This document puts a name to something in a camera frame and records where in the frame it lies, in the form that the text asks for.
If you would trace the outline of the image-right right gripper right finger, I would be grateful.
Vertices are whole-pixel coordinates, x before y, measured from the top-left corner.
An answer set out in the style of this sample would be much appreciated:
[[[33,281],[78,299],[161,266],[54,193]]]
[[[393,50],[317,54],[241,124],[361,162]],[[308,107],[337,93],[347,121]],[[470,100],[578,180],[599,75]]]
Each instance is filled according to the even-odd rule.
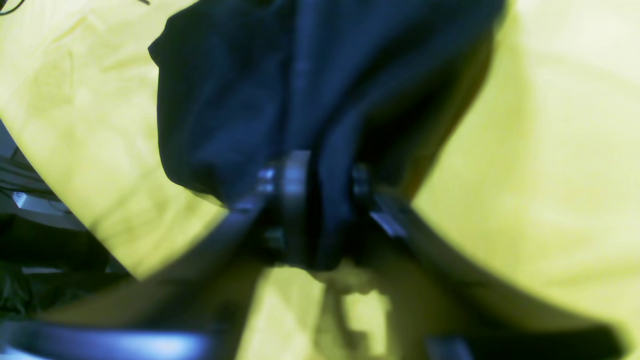
[[[620,360],[611,325],[543,301],[444,241],[400,196],[352,171],[354,202],[371,238],[362,244],[390,300],[402,360]]]

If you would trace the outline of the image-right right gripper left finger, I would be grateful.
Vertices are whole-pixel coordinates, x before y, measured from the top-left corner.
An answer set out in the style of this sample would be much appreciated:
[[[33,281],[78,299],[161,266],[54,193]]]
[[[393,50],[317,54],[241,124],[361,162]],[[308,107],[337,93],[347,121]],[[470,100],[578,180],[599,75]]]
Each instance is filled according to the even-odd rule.
[[[256,189],[193,249],[148,278],[7,326],[7,360],[232,360],[258,280],[306,260],[311,153],[258,172]]]

